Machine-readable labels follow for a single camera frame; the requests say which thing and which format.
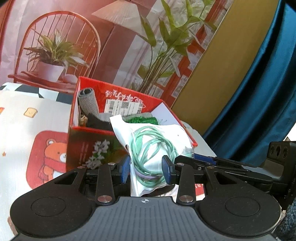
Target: lamp shade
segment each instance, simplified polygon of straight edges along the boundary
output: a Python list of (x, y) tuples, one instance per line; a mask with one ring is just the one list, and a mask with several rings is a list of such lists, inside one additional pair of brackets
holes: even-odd
[(95, 11), (92, 15), (128, 28), (143, 37), (147, 37), (141, 24), (138, 7), (134, 3), (117, 0)]

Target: teal curtain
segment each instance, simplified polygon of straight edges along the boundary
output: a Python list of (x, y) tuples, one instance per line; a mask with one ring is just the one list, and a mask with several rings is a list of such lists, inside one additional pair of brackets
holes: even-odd
[(249, 71), (203, 138), (217, 156), (258, 166), (295, 122), (296, 12), (280, 0)]

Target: yellow panel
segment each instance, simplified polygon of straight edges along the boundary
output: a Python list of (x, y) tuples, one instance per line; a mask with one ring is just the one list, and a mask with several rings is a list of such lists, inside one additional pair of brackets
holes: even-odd
[(277, 4), (278, 0), (234, 0), (172, 108), (200, 134), (216, 119), (246, 75)]

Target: white pot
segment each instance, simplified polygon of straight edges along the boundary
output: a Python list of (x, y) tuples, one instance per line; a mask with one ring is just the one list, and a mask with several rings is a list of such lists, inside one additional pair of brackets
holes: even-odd
[(46, 64), (41, 61), (38, 62), (38, 77), (44, 80), (57, 82), (63, 70), (64, 66)]

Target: potted plant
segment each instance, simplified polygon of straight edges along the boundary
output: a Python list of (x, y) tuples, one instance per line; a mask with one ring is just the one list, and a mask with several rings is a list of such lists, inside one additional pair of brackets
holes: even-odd
[(82, 59), (83, 55), (76, 50), (75, 44), (64, 41), (56, 29), (53, 39), (39, 34), (40, 46), (24, 48), (30, 51), (31, 61), (38, 61), (38, 77), (51, 82), (57, 82), (63, 70), (69, 66), (76, 68), (77, 64), (89, 67)]

